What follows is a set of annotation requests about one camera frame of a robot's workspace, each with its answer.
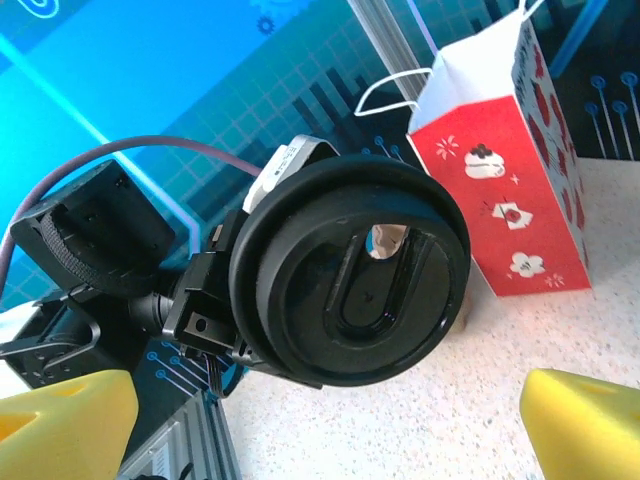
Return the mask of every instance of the wire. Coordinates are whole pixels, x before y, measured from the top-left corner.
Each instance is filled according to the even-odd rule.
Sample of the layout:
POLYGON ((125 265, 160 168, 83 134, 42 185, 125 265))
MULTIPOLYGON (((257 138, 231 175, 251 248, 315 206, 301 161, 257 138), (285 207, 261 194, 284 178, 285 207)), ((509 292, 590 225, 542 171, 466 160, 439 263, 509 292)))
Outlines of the wire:
POLYGON ((250 164, 249 162, 241 160, 234 155, 224 152, 219 148, 212 147, 205 143, 196 142, 195 140, 168 135, 143 135, 140 137, 124 138, 122 140, 105 143, 104 145, 88 150, 63 163, 40 180, 40 182, 38 182, 38 184, 29 192, 27 197, 18 206, 18 209, 11 217, 9 225, 7 225, 7 229, 2 237, 2 243, 0 243, 0 299, 2 299, 2 294, 4 293, 4 287, 7 283, 7 276, 9 273, 9 266, 11 265, 11 257, 13 256, 13 252, 16 247, 16 243, 13 238, 11 238, 11 233, 9 231, 14 222, 19 220, 20 217, 22 217, 30 208, 36 205, 58 182, 79 168, 84 167, 100 157, 119 152, 121 150, 155 145, 181 147, 186 148, 187 150, 193 150, 194 152, 201 153, 208 157, 215 157, 231 166, 253 175, 254 177, 257 177, 260 173, 260 168, 250 164))
POLYGON ((231 376, 231 380, 229 380, 229 384, 227 388, 222 387, 222 371, 220 369, 220 362, 217 357, 213 357, 208 353, 204 353, 204 360, 207 364, 207 373, 209 374, 209 389, 211 393, 213 393, 216 397, 222 399, 227 398, 233 391, 236 389, 240 380, 242 379, 242 375, 244 373, 244 368, 237 363, 232 365, 230 368, 233 368, 233 375, 231 376))

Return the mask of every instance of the gray cable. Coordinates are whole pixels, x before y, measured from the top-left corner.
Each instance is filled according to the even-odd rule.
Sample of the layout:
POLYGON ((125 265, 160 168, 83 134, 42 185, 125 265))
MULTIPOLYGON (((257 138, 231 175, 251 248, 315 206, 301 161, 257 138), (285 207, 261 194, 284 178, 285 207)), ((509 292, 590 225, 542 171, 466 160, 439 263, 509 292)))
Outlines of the gray cable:
POLYGON ((199 152, 208 157, 218 158, 229 165, 253 175, 254 177, 257 177, 260 173, 260 168, 224 152, 219 148, 212 147, 211 145, 201 142, 196 142, 195 140, 171 137, 168 135, 143 135, 140 137, 124 138, 122 140, 116 140, 115 142, 105 143, 104 145, 100 145, 99 147, 84 152, 60 165, 40 180, 33 190, 29 192, 27 197, 22 201, 11 217, 9 225, 7 225, 7 230, 2 237, 2 243, 0 244, 0 299, 2 299, 4 287, 7 283, 11 257, 13 256, 13 251, 16 247, 16 243, 13 241, 13 238, 11 238, 11 234, 9 232, 11 225, 22 217, 22 215, 24 215, 31 207, 37 204, 58 182, 79 168, 84 167, 100 157, 114 152, 127 150, 129 148, 148 147, 153 145, 186 148, 187 150, 193 150, 194 152, 199 152))

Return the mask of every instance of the black plastic part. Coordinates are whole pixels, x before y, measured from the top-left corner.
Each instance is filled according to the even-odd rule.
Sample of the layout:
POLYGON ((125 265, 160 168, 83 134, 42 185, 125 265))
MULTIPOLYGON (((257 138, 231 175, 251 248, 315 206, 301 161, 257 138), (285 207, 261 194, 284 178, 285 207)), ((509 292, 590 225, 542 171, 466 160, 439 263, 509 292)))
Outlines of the black plastic part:
MULTIPOLYGON (((352 378, 343 383, 339 378, 325 375, 323 372, 316 371, 309 376, 309 371, 303 372, 307 369, 301 369, 297 362, 289 365, 279 356, 279 351, 276 353, 277 347, 271 343, 258 311, 256 283, 263 256, 272 242, 274 232, 283 228, 289 217, 296 215, 314 199, 321 196, 328 198, 327 195, 346 186, 390 188, 413 196, 425 202, 429 211, 443 219, 454 232, 454 239, 442 242, 443 251, 447 251, 449 256, 459 256, 451 252, 452 249, 456 249, 456 244, 461 251, 461 260, 451 266, 456 269, 452 273, 456 287, 448 310, 449 317, 455 317, 459 309, 469 273, 470 242, 462 213, 446 190, 423 172, 408 165, 391 162, 385 157, 348 155, 318 162, 287 178, 256 207, 240 231, 231 256, 229 291, 234 318, 241 336, 265 362, 294 378, 301 378, 302 381, 341 385, 377 381, 369 377, 367 380, 352 378)), ((346 215, 350 205, 345 203, 341 208, 346 215)), ((396 215, 395 220, 389 216, 381 216, 379 219, 369 216, 369 226, 380 223, 403 223, 402 216, 396 215)), ((445 322, 439 336, 446 333, 449 325, 450 323, 445 322)))
POLYGON ((135 289, 138 280, 150 279, 175 234, 122 167, 110 160, 39 202, 11 226, 11 236, 62 290, 88 283, 75 265, 90 281, 102 280, 92 285, 102 293, 137 296, 149 293, 152 282, 131 295, 127 288, 110 286, 135 289), (55 240, 63 248, 53 252, 55 240))
POLYGON ((231 255, 236 238, 242 229, 242 225, 249 218, 249 214, 244 210, 232 210, 224 219, 220 236, 215 242, 209 244, 209 250, 224 252, 231 255))
POLYGON ((148 341, 127 321, 126 303, 105 296, 82 304, 59 298, 44 304, 15 340, 0 345, 0 358, 37 388, 102 370, 133 372, 148 341))
POLYGON ((294 374, 370 384, 410 368, 442 340, 460 308, 466 268, 458 238, 429 203, 388 187, 343 187, 299 210, 271 240, 258 273, 258 313, 294 374), (386 261, 366 250, 374 223, 411 225, 386 261))
POLYGON ((213 355, 233 348, 236 328, 227 278, 229 255, 204 252, 191 258, 177 285, 163 337, 213 355))
POLYGON ((271 364, 265 362, 262 358, 260 358, 258 354, 254 352, 253 349, 242 338, 238 338, 236 340, 236 345, 234 346, 233 351, 230 353, 230 355, 233 362, 239 366, 247 367, 251 370, 255 370, 256 372, 261 372, 267 375, 278 377, 282 380, 288 380, 300 385, 304 385, 305 387, 311 387, 317 390, 320 390, 322 388, 321 383, 303 381, 291 375, 286 375, 282 370, 276 369, 271 364))
POLYGON ((152 337, 162 334, 183 271, 160 269, 153 292, 145 297, 129 300, 129 317, 133 324, 152 337))

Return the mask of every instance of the cake illustration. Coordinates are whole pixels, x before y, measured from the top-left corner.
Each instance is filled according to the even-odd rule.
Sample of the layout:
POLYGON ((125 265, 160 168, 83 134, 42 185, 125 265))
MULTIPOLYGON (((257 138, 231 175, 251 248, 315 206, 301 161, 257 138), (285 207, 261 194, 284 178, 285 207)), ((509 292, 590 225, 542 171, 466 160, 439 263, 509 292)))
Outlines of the cake illustration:
POLYGON ((504 159, 482 143, 465 155, 464 163, 465 173, 476 180, 498 178, 505 174, 504 159))

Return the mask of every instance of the camera lens cap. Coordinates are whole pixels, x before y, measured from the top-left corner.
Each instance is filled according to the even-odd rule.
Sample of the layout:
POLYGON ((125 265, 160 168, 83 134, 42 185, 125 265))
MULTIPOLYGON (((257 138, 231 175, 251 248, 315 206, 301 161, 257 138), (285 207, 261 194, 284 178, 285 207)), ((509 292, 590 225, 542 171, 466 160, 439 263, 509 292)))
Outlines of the camera lens cap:
POLYGON ((356 386, 435 348, 469 265, 464 220, 437 182, 354 155, 304 168, 258 205, 234 247, 229 287, 238 329, 265 361, 304 381, 356 386), (366 248, 374 225, 408 227, 389 258, 366 248))

